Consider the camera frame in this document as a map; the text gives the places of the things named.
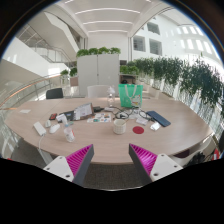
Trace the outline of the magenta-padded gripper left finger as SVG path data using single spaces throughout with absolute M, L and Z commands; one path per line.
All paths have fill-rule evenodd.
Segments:
M 56 157 L 44 170 L 82 186 L 93 155 L 94 147 L 90 144 L 66 157 Z

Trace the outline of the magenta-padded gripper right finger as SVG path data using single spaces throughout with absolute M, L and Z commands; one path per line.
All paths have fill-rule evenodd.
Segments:
M 166 154 L 156 155 L 134 144 L 129 144 L 129 155 L 143 185 L 147 185 L 182 169 L 178 163 Z

